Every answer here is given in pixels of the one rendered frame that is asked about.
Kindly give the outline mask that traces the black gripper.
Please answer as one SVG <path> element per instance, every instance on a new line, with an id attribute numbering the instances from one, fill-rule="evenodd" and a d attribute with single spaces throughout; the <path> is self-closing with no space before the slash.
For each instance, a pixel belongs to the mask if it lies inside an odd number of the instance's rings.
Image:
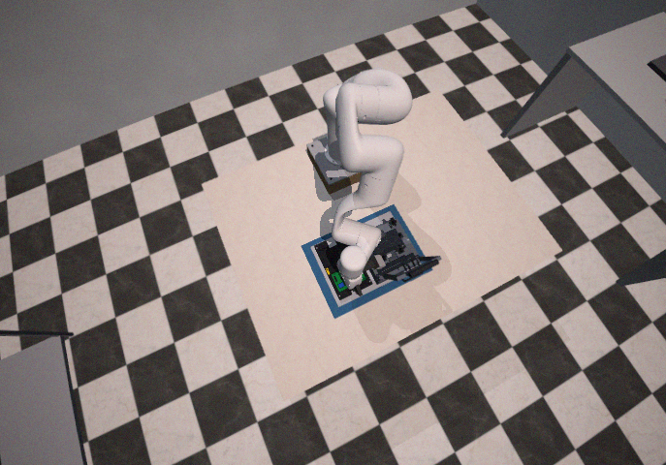
<path id="1" fill-rule="evenodd" d="M 337 254 L 338 254 L 338 258 L 340 260 L 341 251 L 338 251 Z M 339 260 L 337 261 L 338 270 L 339 270 Z M 341 274 L 341 276 L 342 276 L 342 274 Z M 356 292 L 356 294 L 359 295 L 359 296 L 363 295 L 363 293 L 361 291 L 361 288 L 360 288 L 360 285 L 361 285 L 362 280 L 363 280 L 362 274 L 356 279 L 347 279 L 344 276 L 342 276 L 342 278 L 343 278 L 347 288 L 350 289 L 350 291 Z"/>

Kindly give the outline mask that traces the green circuit board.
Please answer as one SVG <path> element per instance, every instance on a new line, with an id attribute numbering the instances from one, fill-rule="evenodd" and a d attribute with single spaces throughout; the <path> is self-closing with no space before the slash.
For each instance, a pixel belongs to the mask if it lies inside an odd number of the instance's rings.
<path id="1" fill-rule="evenodd" d="M 331 274 L 331 276 L 332 276 L 339 292 L 342 292 L 342 291 L 348 289 L 339 271 L 336 272 L 336 273 Z M 366 280 L 366 278 L 365 278 L 364 273 L 362 273 L 362 276 L 363 276 L 363 280 L 362 280 L 362 282 L 363 282 L 364 280 Z"/>

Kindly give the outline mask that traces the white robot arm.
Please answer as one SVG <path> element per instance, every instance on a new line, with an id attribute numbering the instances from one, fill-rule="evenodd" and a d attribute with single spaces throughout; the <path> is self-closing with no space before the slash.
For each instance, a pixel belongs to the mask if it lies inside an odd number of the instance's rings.
<path id="1" fill-rule="evenodd" d="M 401 121 L 412 108 L 412 95 L 401 76 L 374 68 L 327 90 L 323 103 L 329 136 L 326 159 L 348 172 L 365 171 L 358 190 L 337 207 L 332 227 L 333 239 L 349 245 L 340 254 L 339 271 L 347 279 L 356 279 L 362 272 L 386 266 L 381 255 L 371 257 L 381 240 L 381 230 L 345 218 L 345 213 L 387 203 L 404 155 L 398 139 L 362 135 L 358 124 L 390 125 Z"/>

